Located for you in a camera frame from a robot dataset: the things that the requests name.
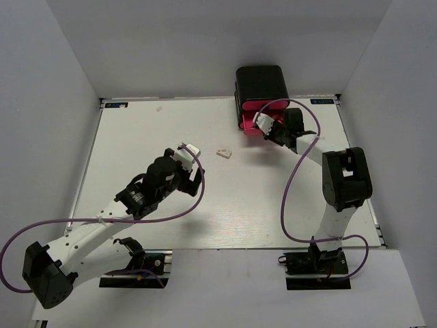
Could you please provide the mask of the pink top drawer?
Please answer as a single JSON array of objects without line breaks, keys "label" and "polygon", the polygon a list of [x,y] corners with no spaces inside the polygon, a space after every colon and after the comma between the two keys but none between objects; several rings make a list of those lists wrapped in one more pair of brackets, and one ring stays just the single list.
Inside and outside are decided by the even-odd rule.
[{"label": "pink top drawer", "polygon": [[288,100],[248,100],[242,104],[242,109],[244,111],[259,111],[265,105],[268,105],[266,110],[282,110],[289,106],[290,102]]}]

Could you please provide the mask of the white eraser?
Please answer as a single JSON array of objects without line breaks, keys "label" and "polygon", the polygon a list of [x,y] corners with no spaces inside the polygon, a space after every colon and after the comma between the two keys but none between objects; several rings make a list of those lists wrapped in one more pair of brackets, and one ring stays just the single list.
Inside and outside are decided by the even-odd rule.
[{"label": "white eraser", "polygon": [[225,159],[230,159],[230,157],[232,156],[232,151],[225,148],[220,148],[216,151],[216,155]]}]

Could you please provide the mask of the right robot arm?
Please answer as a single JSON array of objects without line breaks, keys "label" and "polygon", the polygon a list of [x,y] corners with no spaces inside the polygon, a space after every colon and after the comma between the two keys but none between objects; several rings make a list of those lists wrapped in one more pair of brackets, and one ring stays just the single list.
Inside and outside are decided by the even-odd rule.
[{"label": "right robot arm", "polygon": [[311,238],[309,266],[325,272],[341,254],[342,240],[352,216],[373,193],[362,148],[344,148],[324,141],[319,131],[305,128],[300,109],[285,109],[283,119],[259,114],[254,119],[264,139],[285,146],[322,168],[322,194],[326,207],[320,226]]}]

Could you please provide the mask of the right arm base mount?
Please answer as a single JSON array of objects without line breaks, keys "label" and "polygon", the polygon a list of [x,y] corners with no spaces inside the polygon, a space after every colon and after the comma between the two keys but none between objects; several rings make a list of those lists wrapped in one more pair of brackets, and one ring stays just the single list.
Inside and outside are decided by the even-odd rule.
[{"label": "right arm base mount", "polygon": [[288,291],[349,290],[348,264],[342,252],[338,259],[314,262],[308,252],[287,252],[278,257],[285,268]]}]

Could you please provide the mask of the pink drawer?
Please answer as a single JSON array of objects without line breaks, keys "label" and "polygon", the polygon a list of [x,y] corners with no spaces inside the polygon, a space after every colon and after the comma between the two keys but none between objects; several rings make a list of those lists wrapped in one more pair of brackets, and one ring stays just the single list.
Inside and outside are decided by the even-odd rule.
[{"label": "pink drawer", "polygon": [[242,104],[242,109],[244,111],[259,111],[265,105],[268,105],[266,110],[282,110],[289,106],[290,102],[288,100],[248,100]]},{"label": "pink drawer", "polygon": [[[260,130],[257,130],[256,128],[253,127],[253,118],[255,117],[256,113],[257,113],[256,111],[243,111],[243,113],[241,114],[239,127],[240,129],[243,130],[243,133],[247,136],[256,136],[262,134]],[[275,121],[283,120],[282,111],[267,110],[263,113],[274,118]]]}]

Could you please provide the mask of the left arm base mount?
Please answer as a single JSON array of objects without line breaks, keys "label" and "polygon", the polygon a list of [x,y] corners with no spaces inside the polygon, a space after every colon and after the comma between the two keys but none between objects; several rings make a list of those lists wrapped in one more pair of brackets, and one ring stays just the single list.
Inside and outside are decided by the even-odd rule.
[{"label": "left arm base mount", "polygon": [[102,275],[100,288],[163,289],[170,278],[173,252],[171,250],[145,250],[135,239],[117,238],[114,246],[128,252],[126,265],[119,274]]}]

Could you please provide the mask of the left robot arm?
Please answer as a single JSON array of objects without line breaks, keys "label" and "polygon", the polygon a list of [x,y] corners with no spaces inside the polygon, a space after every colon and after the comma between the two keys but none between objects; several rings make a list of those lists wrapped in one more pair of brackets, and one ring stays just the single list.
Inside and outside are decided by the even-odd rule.
[{"label": "left robot arm", "polygon": [[46,245],[34,242],[25,252],[23,279],[44,309],[65,301],[74,288],[101,275],[157,278],[161,269],[131,237],[116,235],[146,217],[174,191],[192,197],[204,192],[201,151],[192,144],[168,148],[135,176],[90,222]]}]

